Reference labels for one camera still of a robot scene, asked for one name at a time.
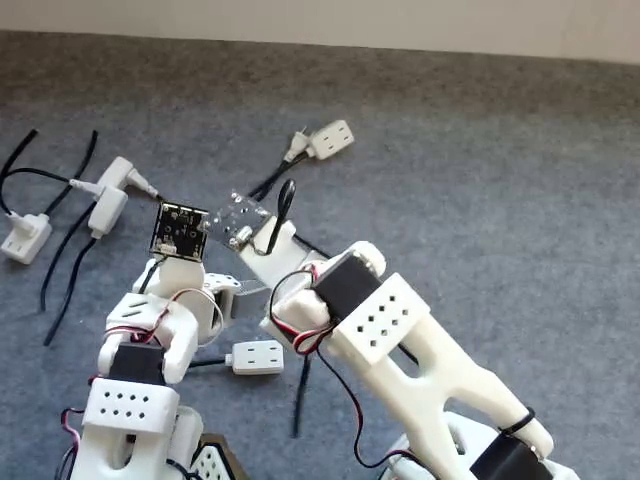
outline connector plug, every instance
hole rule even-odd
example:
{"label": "connector plug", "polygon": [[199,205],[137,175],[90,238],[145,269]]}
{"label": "connector plug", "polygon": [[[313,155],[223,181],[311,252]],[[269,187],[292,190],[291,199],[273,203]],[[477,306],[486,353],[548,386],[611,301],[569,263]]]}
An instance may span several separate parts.
{"label": "connector plug", "polygon": [[354,142],[353,133],[344,120],[336,120],[309,137],[307,154],[318,160],[329,158]]}
{"label": "connector plug", "polygon": [[284,156],[285,162],[292,162],[298,155],[304,152],[309,146],[309,137],[304,134],[305,129],[293,134],[289,150]]}
{"label": "connector plug", "polygon": [[269,375],[284,370],[282,345],[275,340],[236,343],[225,360],[236,375]]}
{"label": "connector plug", "polygon": [[158,190],[156,190],[146,178],[140,175],[140,172],[135,168],[127,174],[127,185],[133,185],[134,187],[139,188],[151,196],[151,198],[156,198],[158,196]]}
{"label": "connector plug", "polygon": [[16,212],[7,217],[13,229],[0,250],[9,258],[29,265],[51,235],[49,217],[44,213],[21,217]]}

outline black wire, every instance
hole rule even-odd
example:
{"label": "black wire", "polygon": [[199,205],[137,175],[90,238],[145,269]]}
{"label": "black wire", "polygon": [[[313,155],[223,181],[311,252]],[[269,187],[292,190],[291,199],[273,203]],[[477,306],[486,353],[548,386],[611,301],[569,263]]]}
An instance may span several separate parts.
{"label": "black wire", "polygon": [[293,407],[293,422],[291,425],[291,436],[298,438],[300,435],[300,423],[302,421],[302,409],[304,407],[304,395],[307,391],[309,383],[309,375],[311,373],[311,355],[304,356],[302,371],[300,372],[300,380],[298,389],[296,390],[296,401]]}
{"label": "black wire", "polygon": [[73,296],[73,290],[75,289],[75,286],[76,286],[76,280],[78,279],[78,271],[80,270],[80,264],[82,263],[82,259],[87,254],[87,252],[91,250],[91,247],[93,247],[95,244],[96,244],[96,239],[91,238],[91,240],[89,240],[87,245],[85,245],[85,247],[80,251],[80,253],[76,257],[76,261],[73,264],[73,269],[71,270],[71,277],[69,278],[69,284],[67,285],[67,293],[64,296],[62,306],[60,307],[60,310],[58,311],[58,315],[56,316],[56,319],[53,321],[53,324],[51,325],[51,328],[49,328],[49,331],[47,332],[47,336],[44,339],[43,345],[45,347],[48,347],[49,345],[51,345],[51,341],[53,340],[53,337],[55,337],[56,332],[58,331],[58,328],[62,323],[62,319],[64,318],[65,313],[67,313],[67,308],[69,308],[69,304],[71,303],[71,297]]}
{"label": "black wire", "polygon": [[273,252],[273,249],[278,242],[278,236],[280,235],[282,225],[284,225],[284,222],[287,220],[287,216],[289,215],[289,210],[291,210],[291,204],[293,203],[293,197],[295,197],[295,195],[296,182],[289,179],[284,182],[284,185],[282,185],[280,193],[278,194],[278,216],[276,217],[276,223],[273,226],[273,231],[269,237],[269,244],[267,245],[267,250],[264,252],[265,255],[271,255]]}
{"label": "black wire", "polygon": [[329,255],[326,251],[322,250],[320,247],[315,246],[309,240],[306,240],[305,238],[302,238],[297,233],[293,235],[293,238],[295,238],[298,242],[303,244],[305,247],[310,248],[311,250],[315,250],[316,252],[318,252],[320,255],[322,255],[325,258],[331,258],[333,256],[333,255]]}
{"label": "black wire", "polygon": [[31,173],[33,175],[40,175],[41,177],[47,177],[52,180],[57,180],[62,183],[69,183],[69,179],[67,177],[63,177],[62,175],[58,175],[57,173],[51,173],[46,170],[42,170],[40,168],[31,168],[31,167],[22,167],[16,168],[15,170],[11,170],[4,176],[4,179],[7,179],[17,173]]}
{"label": "black wire", "polygon": [[265,180],[260,182],[256,187],[254,187],[247,195],[256,201],[261,202],[273,189],[274,185],[282,175],[284,175],[287,171],[308,158],[309,155],[306,152],[302,152],[291,162],[280,162],[280,165],[278,165],[273,173],[269,175]]}
{"label": "black wire", "polygon": [[424,465],[418,459],[418,457],[416,457],[413,453],[409,452],[408,450],[392,450],[388,452],[384,457],[382,457],[382,459],[378,460],[375,463],[366,463],[362,459],[362,456],[360,455],[359,443],[360,443],[360,437],[362,435],[362,429],[364,427],[364,414],[362,413],[362,407],[360,406],[360,402],[358,401],[358,398],[356,397],[355,393],[353,393],[353,390],[351,390],[347,382],[342,378],[342,376],[338,373],[338,371],[327,361],[327,359],[324,358],[324,355],[320,351],[320,348],[318,348],[317,352],[318,352],[318,357],[320,357],[320,360],[322,360],[322,363],[326,365],[326,367],[331,371],[331,373],[333,373],[333,375],[338,379],[338,381],[342,384],[344,389],[347,391],[347,394],[351,398],[351,401],[353,402],[353,406],[356,409],[356,414],[358,418],[358,429],[356,431],[356,438],[353,442],[353,454],[355,455],[358,463],[365,468],[378,468],[380,465],[382,465],[384,462],[389,460],[391,457],[394,457],[396,455],[401,455],[424,468]]}
{"label": "black wire", "polygon": [[182,476],[184,478],[186,478],[187,480],[202,480],[202,477],[195,473],[195,472],[189,472],[186,468],[184,468],[182,465],[180,465],[178,462],[176,462],[175,460],[171,460],[170,458],[167,459],[167,465],[171,465],[173,468],[175,468],[176,470],[178,470]]}
{"label": "black wire", "polygon": [[409,360],[411,360],[413,363],[418,365],[418,359],[415,357],[415,355],[413,353],[411,353],[409,351],[409,349],[407,347],[405,347],[403,344],[400,343],[400,344],[398,344],[398,348],[400,350],[402,350],[402,353],[404,353]]}
{"label": "black wire", "polygon": [[[313,273],[310,272],[309,270],[294,270],[293,272],[289,272],[284,277],[282,277],[280,279],[280,281],[278,283],[276,283],[276,285],[273,287],[273,289],[271,290],[271,296],[269,297],[269,319],[273,319],[273,302],[275,301],[276,292],[278,291],[278,289],[282,286],[282,284],[284,282],[289,280],[294,275],[298,275],[300,273],[306,273],[308,275],[311,275],[311,279],[313,279]],[[280,333],[282,333],[282,335],[284,335],[284,337],[287,340],[289,340],[289,342],[293,342],[293,339],[295,338],[293,335],[291,335],[290,333],[285,332],[284,330],[282,330],[278,326],[278,324],[274,323],[274,325],[280,331]]]}
{"label": "black wire", "polygon": [[144,281],[142,282],[142,285],[140,285],[140,288],[138,289],[138,293],[144,293],[145,292],[145,290],[149,286],[149,282],[151,281],[151,278],[153,277],[153,274],[156,273],[156,270],[158,269],[158,267],[160,265],[162,265],[167,258],[169,258],[169,257],[167,257],[165,255],[164,257],[160,258],[159,260],[156,260],[156,263],[151,265],[151,268],[147,272],[147,276],[144,277]]}
{"label": "black wire", "polygon": [[194,360],[189,364],[189,368],[207,367],[209,365],[222,365],[226,363],[225,357],[211,358],[209,360]]}
{"label": "black wire", "polygon": [[7,158],[7,161],[2,166],[2,170],[0,170],[0,208],[2,208],[2,210],[4,210],[7,215],[11,215],[11,210],[9,209],[9,207],[7,207],[7,204],[4,202],[4,198],[2,196],[2,186],[4,184],[4,180],[13,164],[22,154],[24,149],[27,148],[27,145],[29,145],[31,141],[36,137],[36,135],[38,135],[38,131],[35,129],[31,129],[27,136],[24,137],[18,144],[18,146],[13,150],[13,152],[11,152],[11,155],[9,155],[9,158]]}
{"label": "black wire", "polygon": [[56,265],[58,264],[58,261],[62,256],[62,252],[64,251],[67,244],[69,243],[69,240],[71,240],[71,237],[78,231],[78,228],[80,228],[80,225],[82,225],[82,223],[86,220],[86,218],[89,215],[91,215],[91,212],[93,211],[95,206],[96,206],[96,203],[93,202],[91,205],[89,205],[89,208],[87,208],[84,212],[82,212],[82,215],[80,215],[78,219],[75,221],[75,223],[71,225],[69,230],[67,230],[67,233],[65,234],[64,238],[62,239],[62,242],[60,242],[60,245],[58,245],[58,249],[56,250],[56,253],[53,255],[53,259],[49,264],[49,269],[47,270],[47,274],[45,275],[44,281],[42,282],[42,286],[40,287],[40,311],[41,312],[44,312],[47,309],[47,289],[49,288],[49,282],[51,281],[53,271],[55,270]]}
{"label": "black wire", "polygon": [[[93,132],[91,132],[91,140],[89,140],[89,145],[87,146],[87,150],[84,154],[84,158],[82,159],[82,163],[80,163],[80,166],[78,167],[76,172],[73,174],[73,178],[80,178],[84,173],[84,171],[86,170],[87,166],[89,165],[89,162],[91,161],[91,157],[93,156],[93,151],[96,148],[97,141],[98,141],[98,132],[94,130]],[[44,211],[45,215],[51,216],[53,211],[56,208],[58,208],[58,205],[60,205],[60,202],[62,202],[62,200],[64,200],[65,197],[69,195],[71,188],[72,188],[71,185],[67,185],[66,187],[64,187],[64,189],[58,194],[58,196],[54,198],[53,201],[49,204],[49,206],[45,209]]]}
{"label": "black wire", "polygon": [[73,445],[70,446],[66,452],[64,452],[64,454],[62,455],[62,458],[60,459],[60,463],[56,468],[56,473],[53,476],[53,480],[64,480],[63,475],[64,475],[65,469],[67,468],[67,464],[69,463],[69,460],[71,460],[71,466],[67,470],[66,478],[67,479],[71,478],[71,472],[73,472],[73,465],[76,461],[76,455],[77,455],[77,452],[75,451],[75,448]]}

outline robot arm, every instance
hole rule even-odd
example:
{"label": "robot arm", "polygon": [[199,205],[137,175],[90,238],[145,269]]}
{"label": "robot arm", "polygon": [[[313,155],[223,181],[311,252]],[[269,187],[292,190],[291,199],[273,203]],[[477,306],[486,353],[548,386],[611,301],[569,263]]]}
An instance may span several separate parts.
{"label": "robot arm", "polygon": [[[236,197],[235,201],[246,200]],[[221,226],[228,219],[219,217]],[[451,422],[443,411],[449,398],[457,398],[486,413],[500,429],[525,423],[513,436],[528,456],[529,469],[540,472],[532,479],[577,478],[569,469],[561,476],[554,472],[555,467],[540,467],[540,461],[553,450],[551,435],[493,372],[471,359],[399,274],[380,280],[386,265],[373,245],[358,242],[337,257],[317,260],[313,253],[298,251],[295,228],[288,222],[274,253],[261,255],[256,243],[270,237],[274,223],[271,218],[261,228],[252,225],[249,230],[234,223],[226,230],[227,245],[271,287],[292,270],[313,263],[317,278],[311,288],[308,278],[286,282],[282,291],[272,293],[272,313],[299,331],[331,330],[324,340],[330,352],[349,364],[403,424],[412,452],[433,476],[442,480],[503,478],[486,473],[486,458],[495,453],[490,449],[504,449],[497,440],[471,468],[468,459],[459,455]],[[270,314],[261,326],[292,347],[291,337],[274,325]],[[418,360],[417,377],[408,376],[389,356],[400,344]],[[422,476],[415,478],[431,478],[420,470]]]}

